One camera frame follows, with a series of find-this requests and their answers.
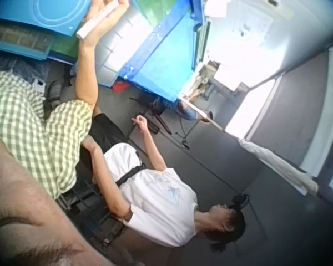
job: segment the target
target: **white t-shirt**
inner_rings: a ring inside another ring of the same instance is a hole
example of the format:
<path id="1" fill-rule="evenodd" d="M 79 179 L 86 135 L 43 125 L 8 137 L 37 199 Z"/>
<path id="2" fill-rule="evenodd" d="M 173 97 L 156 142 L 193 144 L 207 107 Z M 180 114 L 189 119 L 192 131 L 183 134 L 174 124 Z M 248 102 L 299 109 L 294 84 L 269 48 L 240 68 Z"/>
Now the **white t-shirt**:
<path id="1" fill-rule="evenodd" d="M 126 143 L 116 144 L 104 156 L 115 182 L 141 164 L 136 150 Z M 165 247 L 180 247 L 196 235 L 196 193 L 174 169 L 144 169 L 122 184 L 120 190 L 133 212 L 131 220 L 124 224 L 144 237 Z"/>

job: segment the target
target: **black pants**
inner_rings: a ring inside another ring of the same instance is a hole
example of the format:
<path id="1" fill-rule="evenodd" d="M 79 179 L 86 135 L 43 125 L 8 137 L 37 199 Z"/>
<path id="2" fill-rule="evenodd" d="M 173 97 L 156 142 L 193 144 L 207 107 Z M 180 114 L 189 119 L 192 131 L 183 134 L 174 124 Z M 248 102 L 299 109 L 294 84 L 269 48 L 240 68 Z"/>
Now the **black pants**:
<path id="1" fill-rule="evenodd" d="M 127 137 L 121 129 L 114 124 L 105 114 L 99 114 L 93 118 L 89 135 L 93 137 L 96 143 L 101 147 L 103 153 L 106 153 L 114 145 L 124 142 L 127 143 Z M 76 167 L 78 176 L 92 177 L 93 168 L 90 152 L 83 146 L 80 148 L 80 161 Z"/>

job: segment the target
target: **green gingham shirt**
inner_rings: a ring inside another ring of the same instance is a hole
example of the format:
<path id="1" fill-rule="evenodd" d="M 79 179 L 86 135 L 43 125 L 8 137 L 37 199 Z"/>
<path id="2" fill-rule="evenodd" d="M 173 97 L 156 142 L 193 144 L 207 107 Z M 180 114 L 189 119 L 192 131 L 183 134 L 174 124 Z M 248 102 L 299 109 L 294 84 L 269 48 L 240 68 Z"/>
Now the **green gingham shirt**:
<path id="1" fill-rule="evenodd" d="M 0 138 L 11 154 L 56 199 L 76 182 L 80 143 L 92 122 L 80 100 L 58 106 L 47 120 L 43 100 L 31 84 L 0 71 Z"/>

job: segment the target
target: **blue folder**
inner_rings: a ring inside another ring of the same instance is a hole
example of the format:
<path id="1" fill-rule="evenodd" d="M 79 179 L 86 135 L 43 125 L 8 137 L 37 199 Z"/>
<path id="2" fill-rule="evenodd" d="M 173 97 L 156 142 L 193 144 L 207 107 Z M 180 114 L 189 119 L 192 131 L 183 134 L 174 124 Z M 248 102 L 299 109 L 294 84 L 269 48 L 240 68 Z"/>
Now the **blue folder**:
<path id="1" fill-rule="evenodd" d="M 0 18 L 72 36 L 91 0 L 0 0 Z"/>

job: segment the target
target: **white pen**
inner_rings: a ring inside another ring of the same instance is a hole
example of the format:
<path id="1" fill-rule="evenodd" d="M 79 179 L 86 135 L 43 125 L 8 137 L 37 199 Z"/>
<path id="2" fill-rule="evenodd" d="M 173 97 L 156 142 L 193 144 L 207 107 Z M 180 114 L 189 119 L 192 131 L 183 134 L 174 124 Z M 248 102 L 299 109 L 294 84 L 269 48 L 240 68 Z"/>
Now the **white pen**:
<path id="1" fill-rule="evenodd" d="M 84 39 L 89 32 L 93 30 L 101 21 L 107 17 L 112 11 L 115 10 L 119 5 L 117 0 L 113 0 L 109 4 L 107 4 L 99 13 L 97 13 L 94 17 L 89 19 L 77 32 L 77 37 L 79 39 Z"/>

